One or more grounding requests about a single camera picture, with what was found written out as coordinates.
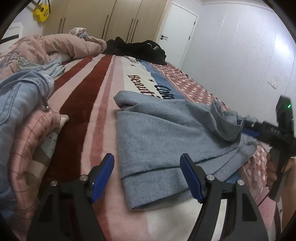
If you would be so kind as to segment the right hand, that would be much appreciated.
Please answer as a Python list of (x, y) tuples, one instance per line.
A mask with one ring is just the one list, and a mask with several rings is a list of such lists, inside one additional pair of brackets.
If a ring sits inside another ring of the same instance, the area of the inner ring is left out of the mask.
[[(290, 158), (287, 165), (285, 166), (285, 172), (288, 172), (290, 169), (295, 167), (295, 158)], [(267, 165), (266, 165), (266, 173), (267, 173), (267, 183), (268, 187), (271, 187), (278, 179), (276, 175), (276, 167), (274, 163), (271, 161), (271, 154), (270, 152), (267, 154)]]

